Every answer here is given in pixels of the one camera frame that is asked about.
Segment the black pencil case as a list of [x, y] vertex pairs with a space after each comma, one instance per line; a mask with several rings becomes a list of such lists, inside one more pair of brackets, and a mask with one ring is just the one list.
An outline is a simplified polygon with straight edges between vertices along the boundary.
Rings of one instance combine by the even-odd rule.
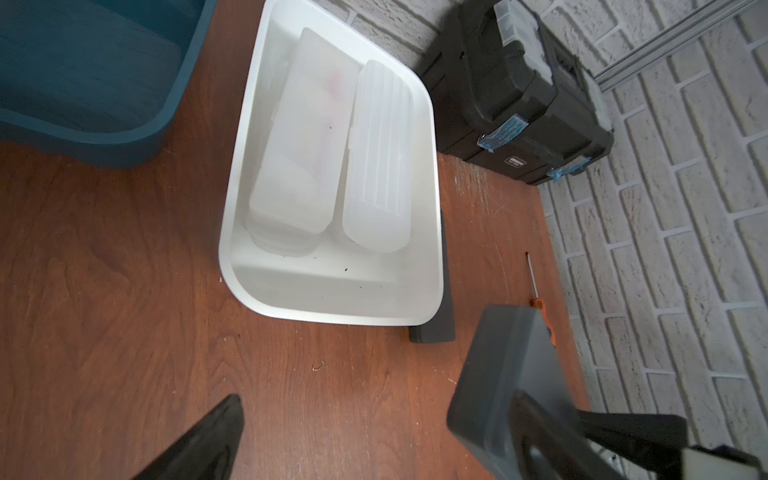
[[447, 412], [447, 426], [496, 479], [521, 477], [508, 424], [515, 390], [580, 432], [562, 366], [540, 313], [485, 307]]

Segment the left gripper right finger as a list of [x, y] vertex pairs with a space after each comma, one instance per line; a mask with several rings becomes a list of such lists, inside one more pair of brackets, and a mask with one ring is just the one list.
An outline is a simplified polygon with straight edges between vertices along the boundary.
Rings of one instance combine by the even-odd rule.
[[508, 426], [523, 479], [622, 479], [582, 436], [522, 390], [512, 393]]

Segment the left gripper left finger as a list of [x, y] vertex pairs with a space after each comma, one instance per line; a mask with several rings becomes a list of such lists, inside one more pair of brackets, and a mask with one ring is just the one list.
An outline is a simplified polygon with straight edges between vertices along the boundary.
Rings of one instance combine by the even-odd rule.
[[241, 397], [230, 394], [134, 479], [229, 479], [244, 424]]

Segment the ribbed translucent pencil case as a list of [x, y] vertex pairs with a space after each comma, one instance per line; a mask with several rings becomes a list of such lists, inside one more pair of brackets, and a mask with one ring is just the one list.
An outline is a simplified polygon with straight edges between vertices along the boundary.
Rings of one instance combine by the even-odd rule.
[[342, 229], [367, 250], [393, 253], [411, 238], [411, 90], [377, 61], [357, 82], [348, 138]]

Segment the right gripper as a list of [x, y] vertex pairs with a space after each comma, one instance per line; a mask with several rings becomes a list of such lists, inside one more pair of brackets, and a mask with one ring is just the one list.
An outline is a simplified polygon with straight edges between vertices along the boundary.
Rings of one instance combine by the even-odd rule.
[[765, 479], [754, 455], [689, 442], [687, 420], [672, 414], [578, 412], [585, 437], [658, 479]]

